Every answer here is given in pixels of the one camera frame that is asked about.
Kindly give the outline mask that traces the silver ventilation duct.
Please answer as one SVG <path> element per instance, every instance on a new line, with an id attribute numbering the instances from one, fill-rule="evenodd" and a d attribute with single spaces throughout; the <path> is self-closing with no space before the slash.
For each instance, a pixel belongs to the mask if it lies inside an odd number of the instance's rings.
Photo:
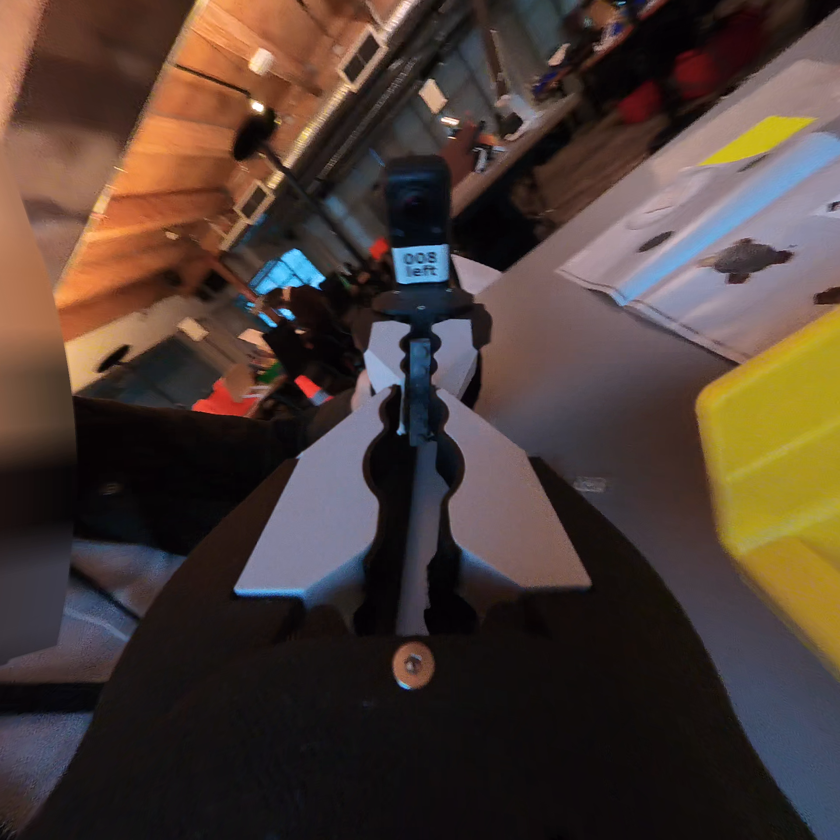
<path id="1" fill-rule="evenodd" d="M 339 77 L 338 66 L 363 29 L 378 29 L 387 52 L 416 18 L 424 2 L 206 2 L 195 30 L 224 53 L 245 64 L 255 99 L 276 112 L 273 151 L 292 170 L 323 142 L 327 126 L 358 97 Z M 272 71 L 249 71 L 257 48 L 272 52 Z"/>

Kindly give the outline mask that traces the large black disc lamp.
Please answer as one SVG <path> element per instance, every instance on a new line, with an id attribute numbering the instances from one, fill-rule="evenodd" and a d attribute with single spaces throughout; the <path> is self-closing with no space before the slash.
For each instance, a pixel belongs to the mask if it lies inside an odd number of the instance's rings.
<path id="1" fill-rule="evenodd" d="M 253 111 L 236 132 L 232 156 L 236 162 L 245 161 L 268 144 L 277 129 L 277 114 L 273 108 Z"/>

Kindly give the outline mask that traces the person's grey shirt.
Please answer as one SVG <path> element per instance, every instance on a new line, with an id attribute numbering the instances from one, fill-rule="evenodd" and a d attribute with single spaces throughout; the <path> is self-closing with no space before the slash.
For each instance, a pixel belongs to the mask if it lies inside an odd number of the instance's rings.
<path id="1" fill-rule="evenodd" d="M 92 585 L 68 583 L 54 647 L 2 667 L 2 686 L 37 688 L 38 710 L 2 712 L 2 838 L 12 838 L 55 787 L 86 733 L 91 711 L 47 710 L 56 685 L 103 683 L 139 620 L 183 562 L 140 545 L 76 541 L 71 562 Z"/>

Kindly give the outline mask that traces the grey studded toy brick plate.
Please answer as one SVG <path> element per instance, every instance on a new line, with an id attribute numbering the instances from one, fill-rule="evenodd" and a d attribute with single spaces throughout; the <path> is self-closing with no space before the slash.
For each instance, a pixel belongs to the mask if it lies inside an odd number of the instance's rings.
<path id="1" fill-rule="evenodd" d="M 438 434 L 439 411 L 432 383 L 434 355 L 428 337 L 409 339 L 403 387 L 403 425 L 412 447 L 434 441 Z"/>

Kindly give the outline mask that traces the grey desk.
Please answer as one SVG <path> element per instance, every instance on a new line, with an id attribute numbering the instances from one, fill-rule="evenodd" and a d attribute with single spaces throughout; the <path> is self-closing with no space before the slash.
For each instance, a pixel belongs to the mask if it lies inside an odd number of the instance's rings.
<path id="1" fill-rule="evenodd" d="M 838 838 L 838 681 L 713 527 L 694 403 L 729 363 L 556 269 L 656 187 L 672 143 L 480 299 L 478 412 L 537 455 L 593 587 L 541 595 L 563 838 Z M 606 478 L 602 494 L 573 488 Z M 580 786 L 581 794 L 571 796 Z"/>

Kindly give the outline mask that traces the yellow paper sheet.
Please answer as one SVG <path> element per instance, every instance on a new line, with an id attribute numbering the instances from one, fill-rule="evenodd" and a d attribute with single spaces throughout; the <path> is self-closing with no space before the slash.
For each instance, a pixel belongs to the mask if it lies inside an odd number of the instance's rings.
<path id="1" fill-rule="evenodd" d="M 815 121 L 816 118 L 769 116 L 697 165 L 724 165 L 767 154 Z"/>

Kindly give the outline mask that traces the person's dark jacket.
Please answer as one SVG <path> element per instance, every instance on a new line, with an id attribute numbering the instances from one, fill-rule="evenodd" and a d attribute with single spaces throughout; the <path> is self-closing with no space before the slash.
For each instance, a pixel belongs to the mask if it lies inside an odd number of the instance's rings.
<path id="1" fill-rule="evenodd" d="M 271 421 L 75 395 L 73 537 L 186 556 L 310 441 L 314 410 Z"/>

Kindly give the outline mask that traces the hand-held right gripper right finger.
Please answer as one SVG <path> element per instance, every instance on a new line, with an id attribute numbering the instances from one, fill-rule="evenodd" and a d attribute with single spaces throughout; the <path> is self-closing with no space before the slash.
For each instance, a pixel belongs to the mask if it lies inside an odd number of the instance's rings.
<path id="1" fill-rule="evenodd" d="M 445 487 L 429 618 L 477 621 L 502 602 L 587 592 L 592 579 L 519 446 L 445 390 L 435 471 Z"/>

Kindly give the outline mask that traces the arched window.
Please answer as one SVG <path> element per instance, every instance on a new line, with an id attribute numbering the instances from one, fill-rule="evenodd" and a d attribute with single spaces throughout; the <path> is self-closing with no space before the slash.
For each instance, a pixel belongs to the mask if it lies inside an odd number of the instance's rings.
<path id="1" fill-rule="evenodd" d="M 320 288 L 324 275 L 298 248 L 288 250 L 280 257 L 269 259 L 249 282 L 249 288 L 258 296 L 265 296 L 274 289 L 288 287 Z"/>

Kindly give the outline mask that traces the person's left forearm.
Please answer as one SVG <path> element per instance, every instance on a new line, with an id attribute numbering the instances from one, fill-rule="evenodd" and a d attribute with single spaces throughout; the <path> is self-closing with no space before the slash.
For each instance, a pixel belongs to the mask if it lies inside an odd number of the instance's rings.
<path id="1" fill-rule="evenodd" d="M 362 408 L 373 395 L 372 389 L 364 385 L 361 390 L 341 392 L 324 404 L 312 406 L 283 423 L 276 421 L 275 431 L 282 443 L 283 457 L 298 457 L 353 412 Z"/>

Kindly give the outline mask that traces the orange red seat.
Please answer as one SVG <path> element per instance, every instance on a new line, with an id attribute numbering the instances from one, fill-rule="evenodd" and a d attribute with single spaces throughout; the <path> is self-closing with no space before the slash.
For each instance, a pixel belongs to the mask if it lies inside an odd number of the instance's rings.
<path id="1" fill-rule="evenodd" d="M 195 413 L 226 417 L 252 417 L 266 396 L 266 388 L 248 378 L 225 377 L 213 384 L 210 394 L 192 406 Z"/>

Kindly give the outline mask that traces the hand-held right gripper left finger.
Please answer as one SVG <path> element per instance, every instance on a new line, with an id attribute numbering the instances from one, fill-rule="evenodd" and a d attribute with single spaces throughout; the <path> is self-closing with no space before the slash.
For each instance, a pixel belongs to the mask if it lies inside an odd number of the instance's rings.
<path id="1" fill-rule="evenodd" d="M 393 396 L 400 396 L 396 385 L 373 395 L 298 457 L 234 585 L 236 596 L 297 598 L 352 619 L 364 599 L 364 558 L 381 509 L 365 468 Z"/>

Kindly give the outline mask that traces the white framed ceiling panel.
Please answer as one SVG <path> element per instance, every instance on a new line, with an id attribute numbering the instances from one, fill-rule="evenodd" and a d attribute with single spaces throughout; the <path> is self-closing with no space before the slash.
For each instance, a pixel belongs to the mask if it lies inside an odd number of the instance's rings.
<path id="1" fill-rule="evenodd" d="M 338 66 L 342 82 L 353 92 L 360 90 L 386 52 L 382 33 L 372 26 L 365 27 Z"/>
<path id="2" fill-rule="evenodd" d="M 272 189 L 262 181 L 254 180 L 234 203 L 234 213 L 246 224 L 255 224 L 274 199 Z"/>

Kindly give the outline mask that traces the open instruction booklet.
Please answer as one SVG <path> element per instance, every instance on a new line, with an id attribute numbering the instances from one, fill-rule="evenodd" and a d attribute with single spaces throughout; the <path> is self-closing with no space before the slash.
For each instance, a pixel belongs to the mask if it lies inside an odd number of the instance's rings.
<path id="1" fill-rule="evenodd" d="M 698 164 L 556 273 L 737 363 L 838 308 L 839 140 Z"/>

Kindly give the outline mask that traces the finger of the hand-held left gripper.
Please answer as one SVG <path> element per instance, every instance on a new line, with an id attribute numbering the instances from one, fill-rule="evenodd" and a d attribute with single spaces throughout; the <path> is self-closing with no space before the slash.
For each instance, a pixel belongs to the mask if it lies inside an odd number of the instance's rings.
<path id="1" fill-rule="evenodd" d="M 403 386 L 405 350 L 402 342 L 410 330 L 409 324 L 394 320 L 377 321 L 371 325 L 364 365 L 374 394 L 394 385 Z"/>
<path id="2" fill-rule="evenodd" d="M 463 404 L 475 404 L 480 393 L 480 352 L 474 346 L 472 321 L 449 319 L 433 325 L 432 331 L 439 340 L 432 386 Z"/>

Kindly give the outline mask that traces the white upright sheet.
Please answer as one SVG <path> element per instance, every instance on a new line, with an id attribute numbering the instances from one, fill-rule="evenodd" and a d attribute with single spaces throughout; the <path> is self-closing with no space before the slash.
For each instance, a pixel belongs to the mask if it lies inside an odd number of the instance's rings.
<path id="1" fill-rule="evenodd" d="M 485 266 L 461 255 L 453 255 L 451 260 L 459 287 L 473 296 L 485 291 L 503 275 L 503 271 Z"/>

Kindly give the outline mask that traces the background work table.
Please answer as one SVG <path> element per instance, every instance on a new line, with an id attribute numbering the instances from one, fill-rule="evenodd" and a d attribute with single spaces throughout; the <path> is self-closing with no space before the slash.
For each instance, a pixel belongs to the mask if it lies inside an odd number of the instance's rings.
<path id="1" fill-rule="evenodd" d="M 558 101 L 535 112 L 525 130 L 513 141 L 505 141 L 503 152 L 494 154 L 482 172 L 470 172 L 453 189 L 450 215 L 461 215 L 473 202 L 479 199 L 514 165 L 522 161 L 545 137 L 554 131 L 565 119 L 579 108 L 583 96 L 573 92 Z"/>

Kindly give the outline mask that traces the large yellow plastic bin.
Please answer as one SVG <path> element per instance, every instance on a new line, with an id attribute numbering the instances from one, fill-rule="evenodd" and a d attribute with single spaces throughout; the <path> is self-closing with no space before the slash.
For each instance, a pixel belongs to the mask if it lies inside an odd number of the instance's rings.
<path id="1" fill-rule="evenodd" d="M 696 416 L 722 547 L 837 678 L 838 309 L 710 383 Z"/>

